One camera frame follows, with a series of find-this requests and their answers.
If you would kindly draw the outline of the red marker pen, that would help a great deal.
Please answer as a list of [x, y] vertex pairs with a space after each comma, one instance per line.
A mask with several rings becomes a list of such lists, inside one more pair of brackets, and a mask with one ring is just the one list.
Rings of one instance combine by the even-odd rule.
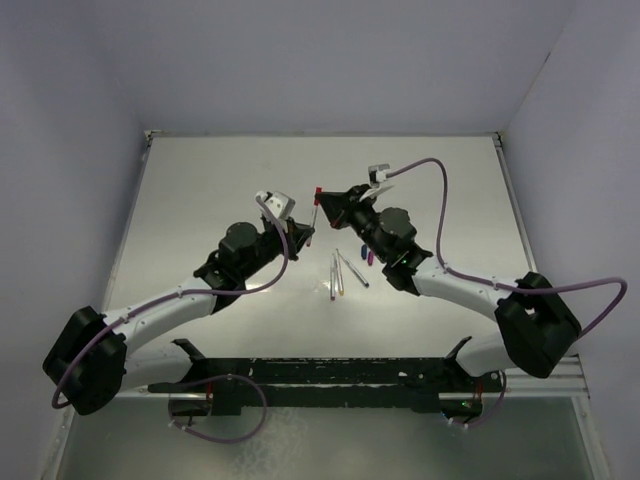
[[319, 202], [316, 199], [316, 195], [318, 193], [322, 192], [322, 188], [320, 186], [317, 186], [315, 188], [315, 192], [314, 192], [314, 197], [313, 197], [313, 207], [311, 210], [311, 220], [310, 220], [310, 227], [313, 230], [313, 232], [311, 233], [311, 235], [307, 238], [306, 240], [306, 246], [310, 247], [311, 246], [311, 242], [312, 242], [312, 235], [315, 232], [315, 223], [316, 223], [316, 219], [317, 219], [317, 214], [318, 214], [318, 209], [319, 209]]

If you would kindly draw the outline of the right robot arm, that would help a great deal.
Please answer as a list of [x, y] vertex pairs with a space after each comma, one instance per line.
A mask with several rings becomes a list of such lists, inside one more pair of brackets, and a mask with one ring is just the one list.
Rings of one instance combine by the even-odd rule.
[[519, 368], [547, 378], [581, 333], [564, 301], [548, 292], [547, 279], [529, 272], [504, 287], [480, 285], [446, 272], [437, 257], [415, 241], [406, 210], [376, 211], [367, 185], [345, 192], [318, 192], [315, 199], [334, 229], [351, 228], [383, 264], [387, 282], [398, 291], [464, 307], [494, 321], [497, 332], [466, 337], [447, 355], [446, 383], [467, 391], [480, 376]]

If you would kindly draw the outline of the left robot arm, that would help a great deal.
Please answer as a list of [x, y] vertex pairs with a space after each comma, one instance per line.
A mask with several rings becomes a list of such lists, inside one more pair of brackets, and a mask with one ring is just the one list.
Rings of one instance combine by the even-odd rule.
[[91, 306], [75, 311], [43, 361], [45, 374], [55, 384], [52, 407], [72, 406], [80, 415], [103, 408], [132, 379], [130, 363], [137, 350], [250, 294], [246, 283], [251, 277], [277, 258], [297, 260], [315, 232], [293, 218], [264, 219], [262, 225], [229, 226], [192, 276], [156, 298], [103, 313]]

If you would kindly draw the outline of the yellow marker pen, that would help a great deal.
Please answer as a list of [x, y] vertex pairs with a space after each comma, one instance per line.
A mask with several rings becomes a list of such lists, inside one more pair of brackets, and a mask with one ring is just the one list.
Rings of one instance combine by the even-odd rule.
[[336, 283], [337, 283], [338, 293], [340, 296], [344, 296], [345, 290], [344, 290], [344, 281], [343, 281], [342, 268], [341, 268], [340, 252], [337, 248], [334, 251], [334, 260], [335, 260]]

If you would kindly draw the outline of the purple marker pen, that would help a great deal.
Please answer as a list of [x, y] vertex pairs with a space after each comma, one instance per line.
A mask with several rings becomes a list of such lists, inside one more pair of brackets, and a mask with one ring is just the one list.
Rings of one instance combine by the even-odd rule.
[[335, 266], [335, 258], [332, 254], [330, 257], [330, 299], [331, 301], [336, 300], [336, 295], [338, 294], [337, 289], [337, 278], [336, 278], [336, 266]]

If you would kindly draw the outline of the blue marker pen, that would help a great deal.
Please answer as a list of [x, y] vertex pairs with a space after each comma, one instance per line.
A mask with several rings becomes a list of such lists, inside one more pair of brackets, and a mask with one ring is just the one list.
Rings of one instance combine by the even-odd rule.
[[361, 273], [361, 271], [356, 267], [356, 265], [349, 260], [346, 256], [344, 256], [339, 249], [336, 250], [336, 253], [338, 255], [338, 257], [345, 263], [345, 265], [347, 266], [347, 268], [351, 271], [351, 273], [357, 278], [357, 280], [359, 281], [359, 283], [364, 287], [364, 288], [369, 288], [370, 287], [370, 283], [369, 281], [366, 279], [366, 277]]

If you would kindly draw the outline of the black base frame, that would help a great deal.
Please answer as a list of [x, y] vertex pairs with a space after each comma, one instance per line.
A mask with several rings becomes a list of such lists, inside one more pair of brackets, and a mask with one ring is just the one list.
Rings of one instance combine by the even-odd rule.
[[244, 407], [408, 409], [473, 419], [482, 396], [499, 393], [504, 378], [452, 369], [446, 358], [208, 358], [177, 341], [191, 362], [176, 381], [150, 384], [173, 394], [179, 415], [237, 415]]

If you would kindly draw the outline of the aluminium rail right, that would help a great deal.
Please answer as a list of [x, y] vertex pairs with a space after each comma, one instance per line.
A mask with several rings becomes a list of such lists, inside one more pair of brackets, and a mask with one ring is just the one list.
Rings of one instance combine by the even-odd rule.
[[[525, 257], [530, 270], [538, 271], [538, 266], [533, 254], [529, 236], [522, 217], [521, 209], [515, 193], [504, 154], [504, 142], [500, 133], [491, 135], [509, 195], [519, 236], [525, 252]], [[553, 373], [543, 380], [535, 380], [532, 377], [524, 378], [524, 374], [510, 373], [509, 378], [517, 382], [516, 387], [509, 387], [512, 394], [523, 393], [542, 396], [569, 396], [589, 397], [589, 389], [584, 377], [584, 369], [578, 354], [577, 346], [572, 345], [565, 357], [559, 362]]]

